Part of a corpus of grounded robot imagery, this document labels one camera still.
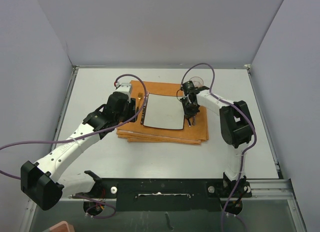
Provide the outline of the white square plate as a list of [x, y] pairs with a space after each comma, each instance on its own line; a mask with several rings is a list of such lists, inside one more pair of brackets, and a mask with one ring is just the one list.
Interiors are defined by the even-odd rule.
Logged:
[[143, 126], [166, 130], [184, 128], [184, 110], [175, 96], [149, 94]]

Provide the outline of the orange cloth napkin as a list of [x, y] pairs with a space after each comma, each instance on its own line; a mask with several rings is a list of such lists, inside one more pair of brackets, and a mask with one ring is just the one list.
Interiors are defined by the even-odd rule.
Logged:
[[[142, 84], [135, 80], [131, 80], [130, 83], [133, 87], [131, 94], [132, 97], [138, 98], [138, 94], [144, 92]], [[178, 102], [176, 92], [180, 88], [180, 84], [147, 81], [144, 81], [144, 84], [146, 86], [146, 90], [150, 94], [173, 96], [176, 102]], [[199, 108], [199, 113], [195, 116], [196, 125], [192, 127], [188, 127], [188, 123], [184, 119], [182, 113], [182, 119], [184, 121], [184, 128], [182, 130], [166, 130], [145, 127], [141, 125], [141, 113], [139, 113], [138, 120], [135, 123], [130, 122], [117, 128], [116, 133], [119, 138], [126, 138], [128, 142], [146, 142], [154, 140], [184, 144], [201, 144], [209, 139], [207, 110], [205, 107]]]

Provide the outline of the gold fork green handle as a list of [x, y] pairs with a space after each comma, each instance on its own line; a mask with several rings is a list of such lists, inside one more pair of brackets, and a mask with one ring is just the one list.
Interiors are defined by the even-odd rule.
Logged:
[[137, 99], [140, 101], [142, 98], [143, 98], [143, 93], [142, 92], [138, 93]]

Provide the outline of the silver fork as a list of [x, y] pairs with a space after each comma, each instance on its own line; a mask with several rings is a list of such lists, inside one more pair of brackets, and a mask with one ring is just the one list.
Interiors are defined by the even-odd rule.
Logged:
[[148, 98], [149, 98], [149, 93], [147, 93], [144, 102], [143, 102], [143, 107], [142, 107], [142, 112], [141, 112], [141, 119], [140, 119], [140, 124], [144, 124], [145, 116], [146, 116], [146, 110], [147, 110], [147, 104], [148, 104]]

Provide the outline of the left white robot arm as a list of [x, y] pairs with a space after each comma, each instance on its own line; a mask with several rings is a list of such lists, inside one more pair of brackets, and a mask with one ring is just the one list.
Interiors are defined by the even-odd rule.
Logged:
[[65, 196], [86, 193], [97, 197], [102, 185], [88, 180], [85, 173], [58, 182], [64, 171], [89, 147], [102, 140], [113, 126], [127, 121], [135, 114], [130, 91], [113, 92], [106, 104], [89, 113], [65, 143], [35, 163], [25, 162], [20, 168], [21, 190], [42, 210], [51, 209]]

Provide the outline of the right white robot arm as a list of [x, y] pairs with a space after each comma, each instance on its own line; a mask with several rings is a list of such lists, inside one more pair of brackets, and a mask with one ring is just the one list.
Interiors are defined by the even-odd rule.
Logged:
[[234, 196], [240, 191], [238, 178], [244, 177], [243, 166], [245, 155], [243, 151], [248, 147], [253, 132], [253, 122], [246, 102], [233, 102], [210, 92], [206, 86], [195, 87], [192, 81], [183, 83], [182, 103], [184, 117], [189, 126], [195, 125], [195, 116], [200, 107], [205, 107], [219, 116], [221, 136], [228, 144], [228, 163], [224, 171], [228, 178], [222, 184], [223, 192]]

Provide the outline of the clear drinking glass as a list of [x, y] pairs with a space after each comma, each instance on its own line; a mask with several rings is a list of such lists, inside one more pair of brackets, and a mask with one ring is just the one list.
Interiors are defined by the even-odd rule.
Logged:
[[202, 87], [204, 85], [204, 81], [201, 77], [194, 76], [194, 77], [191, 77], [189, 80], [192, 81], [193, 85], [196, 88]]

